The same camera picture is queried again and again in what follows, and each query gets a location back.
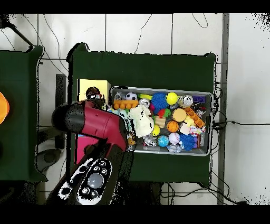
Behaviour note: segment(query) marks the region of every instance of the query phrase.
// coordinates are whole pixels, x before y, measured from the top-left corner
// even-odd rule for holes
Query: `blue ball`
[[[165,135],[159,136],[159,138],[158,138],[158,145],[160,147],[166,147],[168,144],[169,144],[169,139],[168,139],[167,136],[165,136]]]

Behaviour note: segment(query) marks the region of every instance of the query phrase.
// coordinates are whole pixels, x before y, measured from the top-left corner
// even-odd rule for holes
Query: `yellow ball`
[[[178,96],[174,92],[170,92],[166,95],[166,102],[169,105],[173,105],[178,101]]]
[[[160,133],[160,127],[158,125],[154,125],[154,130],[151,132],[152,136],[157,136]]]

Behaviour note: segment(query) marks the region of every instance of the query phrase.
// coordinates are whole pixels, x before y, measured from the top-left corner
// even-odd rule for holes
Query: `button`
[[[89,194],[90,193],[90,189],[89,188],[84,188],[84,189],[82,189],[82,193],[83,194]]]
[[[104,178],[99,173],[93,173],[88,178],[88,185],[91,188],[97,189],[100,188],[103,185]]]
[[[99,165],[100,165],[100,167],[105,167],[106,166],[106,162],[101,161]]]
[[[106,174],[107,174],[107,170],[106,170],[106,169],[102,169],[102,170],[101,170],[101,173],[102,173],[103,175],[106,175]]]
[[[99,170],[99,167],[98,166],[95,166],[93,170],[94,171],[98,171]]]
[[[92,191],[92,192],[91,192],[91,197],[92,197],[92,198],[97,198],[98,195],[99,195],[99,194],[98,194],[97,191]]]

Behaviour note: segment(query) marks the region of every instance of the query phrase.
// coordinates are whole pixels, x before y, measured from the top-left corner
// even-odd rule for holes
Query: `soccer ball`
[[[129,92],[126,95],[126,100],[137,100],[137,94],[135,94],[134,92]]]

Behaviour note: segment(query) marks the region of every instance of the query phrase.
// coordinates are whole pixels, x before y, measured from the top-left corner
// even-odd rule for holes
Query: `orange basketball ball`
[[[169,132],[177,132],[179,129],[179,124],[174,120],[167,123],[167,130]]]

